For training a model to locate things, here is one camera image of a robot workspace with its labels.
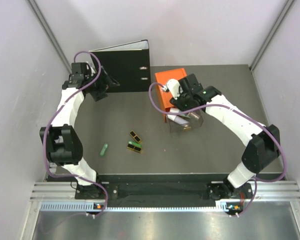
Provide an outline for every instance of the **gray table surface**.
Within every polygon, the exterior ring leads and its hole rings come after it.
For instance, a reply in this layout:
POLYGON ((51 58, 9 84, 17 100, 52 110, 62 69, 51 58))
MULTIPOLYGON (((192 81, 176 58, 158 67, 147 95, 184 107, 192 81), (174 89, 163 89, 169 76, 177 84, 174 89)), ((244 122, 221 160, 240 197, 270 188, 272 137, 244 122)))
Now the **gray table surface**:
MULTIPOLYGON (((181 66, 154 66, 155 73, 181 66)), ((266 123, 260 97, 247 65, 184 66, 194 73, 203 87, 212 85, 241 111, 266 123)), ((158 104, 156 92, 152 96, 158 104)), ((156 111, 147 92, 109 93, 94 102, 88 95, 80 106, 75 122, 84 148, 83 157, 100 174, 229 173, 241 161, 245 150, 239 138, 215 118, 202 113, 200 128, 170 133, 169 124, 156 111), (135 131, 142 139, 142 153, 127 149, 135 131), (105 143, 105 156, 100 151, 105 143)), ((278 173, 274 161, 263 172, 278 173)))

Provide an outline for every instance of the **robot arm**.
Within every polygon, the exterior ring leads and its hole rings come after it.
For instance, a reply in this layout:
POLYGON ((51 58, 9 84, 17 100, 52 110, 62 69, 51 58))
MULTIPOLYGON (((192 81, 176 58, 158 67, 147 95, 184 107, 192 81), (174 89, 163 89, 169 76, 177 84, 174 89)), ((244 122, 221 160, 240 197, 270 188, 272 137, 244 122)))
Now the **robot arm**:
MULTIPOLYGON (((242 162, 224 180, 228 195, 258 174, 280 155, 276 145, 261 128, 233 112, 232 110, 241 111, 232 105, 219 90, 213 86, 204 89, 198 83, 194 74, 190 74, 179 81, 170 79, 162 90, 171 92, 172 99, 170 102, 182 111, 208 105, 202 110, 227 126, 246 146, 241 158, 242 162), (209 106, 215 104, 228 106, 229 109, 209 106)), ((278 128, 274 125, 266 128, 279 142, 280 133, 278 128)))
MULTIPOLYGON (((87 85, 94 78, 95 71, 85 62, 72 63, 72 73, 69 79, 62 85, 59 109, 65 104, 66 99, 87 85)), ((46 155, 51 163, 68 170, 73 175, 78 175, 92 182, 97 182, 98 174, 90 168, 83 158, 83 146, 73 126, 78 115, 78 110, 87 94, 91 94, 95 101, 107 97, 105 91, 110 87, 119 86, 118 82, 111 78, 101 68, 101 74, 97 82, 84 91, 75 94, 63 107, 62 112, 51 123, 47 135, 46 155)), ((41 141, 45 127, 40 129, 41 141)), ((76 177, 80 186, 92 184, 76 177)))

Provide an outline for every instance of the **purple cable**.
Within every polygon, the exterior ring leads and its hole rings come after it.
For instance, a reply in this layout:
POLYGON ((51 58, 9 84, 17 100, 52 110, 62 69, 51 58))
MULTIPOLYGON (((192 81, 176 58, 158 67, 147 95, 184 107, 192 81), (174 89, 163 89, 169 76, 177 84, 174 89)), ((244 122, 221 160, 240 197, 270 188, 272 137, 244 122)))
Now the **purple cable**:
MULTIPOLYGON (((89 82, 87 85, 81 87, 80 89, 78 89, 78 91, 74 92, 71 96, 69 96, 65 101, 64 101, 64 104, 55 112, 55 114, 52 116, 52 118, 50 119, 50 121, 48 122, 48 124, 46 125, 46 128, 44 130, 44 135, 43 135, 43 162, 44 162, 44 167, 45 167, 45 170, 46 172, 49 174, 49 176, 53 177, 53 178, 65 178, 65 177, 77 177, 77 178, 80 178, 81 180, 84 180, 88 183, 91 183, 91 184, 94 184, 96 185, 97 187, 101 188, 103 191, 104 191, 104 194, 105 194, 105 201, 104 201, 104 206, 103 208, 101 209, 101 211, 96 214, 96 216, 100 216, 104 213, 105 209, 106 209, 106 206, 107 206, 107 203, 108 203, 108 192, 107 190, 99 183, 96 183, 94 181, 91 181, 91 180, 88 180, 84 177, 81 177, 79 175, 76 175, 76 174, 53 174, 50 169, 49 169, 49 165, 48 165, 48 159, 47 159, 47 136, 48 136, 48 131, 49 131, 49 128, 53 122, 53 120, 56 118, 56 116, 61 112, 61 110, 64 108, 65 104, 67 102, 69 102, 69 100, 74 97, 76 94, 80 93, 81 91, 85 90, 86 88, 88 88, 89 86, 91 86, 92 84, 95 83, 95 81, 97 81, 97 79, 99 78, 100 74, 101 74, 101 63, 99 61, 99 59, 94 55, 92 54, 91 52, 88 52, 88 51, 79 51, 77 54, 74 55, 74 59, 73 61, 76 62, 76 58, 79 54, 82 54, 82 53, 86 53, 86 54, 90 54, 95 60, 96 62, 98 63, 98 73, 97 75, 95 76, 95 78, 89 82)), ((57 224, 60 225, 61 223, 63 223, 64 221, 66 221, 67 219, 73 217, 73 216, 76 216, 76 215, 80 215, 79 213, 75 213, 69 217, 67 217, 65 220, 61 221, 60 223, 57 224)))
POLYGON ((242 212, 238 213, 238 217, 240 217, 242 214, 244 214, 248 210, 248 208, 250 207, 250 205, 252 204, 253 200, 256 197, 257 188, 258 188, 257 187, 257 180, 256 180, 255 177, 252 180, 254 181, 254 193, 253 193, 253 195, 251 197, 251 200, 249 201, 248 205, 242 210, 242 212))
MULTIPOLYGON (((200 110, 200 109, 204 109, 204 108, 207 108, 207 107, 221 107, 221 108, 226 108, 226 109, 230 109, 230 107, 226 106, 226 105, 223 105, 223 104, 206 104, 206 105, 201 105, 201 106, 197 106, 197 107, 194 107, 190 110, 187 110, 187 111, 181 111, 181 112, 167 112, 167 111, 162 111, 160 108, 157 107, 157 105, 155 104, 152 96, 151 96, 151 90, 153 88, 154 85, 159 85, 161 87, 163 87, 163 85, 161 83, 158 83, 158 82, 154 82, 150 85, 149 87, 149 98, 150 98, 150 101, 152 103, 152 105, 154 106, 154 108, 156 110, 158 110, 160 113, 162 114, 168 114, 168 115, 182 115, 182 114, 188 114, 188 113, 191 113, 191 112, 194 112, 194 111, 197 111, 197 110, 200 110)), ((258 126, 259 128, 261 128, 270 138, 271 140, 274 142, 274 144, 277 146, 277 148, 279 149, 281 155, 282 155, 282 161, 283 161, 283 171, 282 173, 280 174, 280 176, 278 176, 277 178, 275 179, 271 179, 271 180, 267 180, 267 179, 260 179, 258 177, 256 177, 255 179, 260 181, 260 182, 265 182, 265 183, 273 183, 273 182, 276 182, 276 181, 279 181, 281 180, 282 178, 285 177, 286 173, 287 173, 287 158, 286 158, 286 154, 284 152, 284 150, 282 149, 280 143, 275 139, 275 137, 264 127, 262 126, 259 122, 257 122, 256 120, 252 119, 251 117, 235 110, 235 109, 232 109, 232 111, 236 114, 238 114, 239 116, 247 119, 248 121, 252 122, 253 124, 255 124, 256 126, 258 126)))

